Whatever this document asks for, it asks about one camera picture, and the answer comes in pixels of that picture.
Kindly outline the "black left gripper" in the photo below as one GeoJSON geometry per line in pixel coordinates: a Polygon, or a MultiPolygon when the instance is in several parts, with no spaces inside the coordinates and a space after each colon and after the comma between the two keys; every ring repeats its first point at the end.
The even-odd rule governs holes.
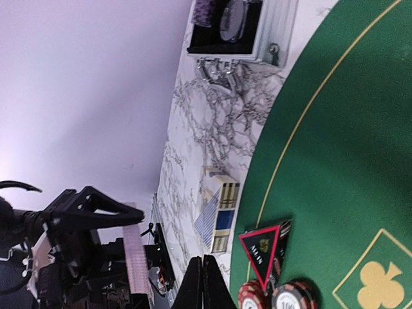
{"type": "Polygon", "coordinates": [[[64,190],[42,214],[55,257],[76,280],[88,274],[100,245],[98,232],[91,224],[137,224],[144,218],[143,211],[90,186],[79,192],[64,190]]]}

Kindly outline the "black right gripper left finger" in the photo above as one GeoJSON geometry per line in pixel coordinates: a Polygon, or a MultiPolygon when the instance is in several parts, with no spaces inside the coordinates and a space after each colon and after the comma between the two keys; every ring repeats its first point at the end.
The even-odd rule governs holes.
{"type": "Polygon", "coordinates": [[[201,257],[192,257],[183,277],[172,309],[202,308],[203,265],[201,257]]]}

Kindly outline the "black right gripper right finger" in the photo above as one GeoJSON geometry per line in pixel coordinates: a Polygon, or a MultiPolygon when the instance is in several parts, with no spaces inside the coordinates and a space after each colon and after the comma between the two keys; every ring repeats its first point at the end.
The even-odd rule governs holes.
{"type": "Polygon", "coordinates": [[[206,309],[237,308],[213,255],[203,257],[203,307],[206,309]]]}

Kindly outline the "red chip stack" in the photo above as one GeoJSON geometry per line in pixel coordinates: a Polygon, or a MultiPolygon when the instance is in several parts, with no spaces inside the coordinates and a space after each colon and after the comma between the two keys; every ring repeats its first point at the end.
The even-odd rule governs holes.
{"type": "Polygon", "coordinates": [[[267,298],[258,281],[244,283],[238,293],[239,309],[266,309],[267,298]]]}

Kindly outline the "red playing card deck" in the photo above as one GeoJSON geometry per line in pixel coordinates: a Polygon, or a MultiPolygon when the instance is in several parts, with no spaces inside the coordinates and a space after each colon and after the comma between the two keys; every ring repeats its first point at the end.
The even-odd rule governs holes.
{"type": "Polygon", "coordinates": [[[146,294],[153,298],[145,248],[138,224],[122,228],[127,276],[131,294],[146,294]]]}

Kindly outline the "black red triangular dealer button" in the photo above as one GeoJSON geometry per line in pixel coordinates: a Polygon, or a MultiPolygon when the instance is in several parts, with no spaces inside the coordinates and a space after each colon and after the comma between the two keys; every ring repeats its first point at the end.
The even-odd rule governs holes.
{"type": "Polygon", "coordinates": [[[253,230],[239,236],[251,267],[264,292],[273,290],[281,277],[292,220],[253,230]]]}

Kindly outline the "black chip stack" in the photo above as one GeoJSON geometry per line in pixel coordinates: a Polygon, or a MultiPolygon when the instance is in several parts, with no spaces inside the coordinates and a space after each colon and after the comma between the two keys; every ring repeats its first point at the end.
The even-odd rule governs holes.
{"type": "Polygon", "coordinates": [[[318,309],[319,301],[311,282],[293,279],[274,289],[271,305],[275,309],[318,309]]]}

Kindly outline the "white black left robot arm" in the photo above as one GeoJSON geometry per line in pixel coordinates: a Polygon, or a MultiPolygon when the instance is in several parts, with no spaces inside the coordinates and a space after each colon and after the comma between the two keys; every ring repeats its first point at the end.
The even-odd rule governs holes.
{"type": "Polygon", "coordinates": [[[90,186],[64,190],[43,211],[13,209],[2,199],[1,262],[25,270],[23,280],[1,294],[33,282],[40,308],[67,308],[86,297],[100,301],[107,286],[127,278],[127,267],[123,242],[103,245],[98,230],[143,220],[143,211],[90,186]]]}

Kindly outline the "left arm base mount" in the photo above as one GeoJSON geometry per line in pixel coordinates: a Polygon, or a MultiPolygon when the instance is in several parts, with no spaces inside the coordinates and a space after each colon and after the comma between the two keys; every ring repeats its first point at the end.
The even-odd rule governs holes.
{"type": "Polygon", "coordinates": [[[147,234],[153,239],[153,243],[144,245],[147,266],[149,270],[156,268],[158,271],[157,285],[151,279],[149,282],[160,296],[165,297],[166,293],[174,288],[176,278],[161,224],[149,223],[148,229],[141,233],[141,236],[147,234]]]}

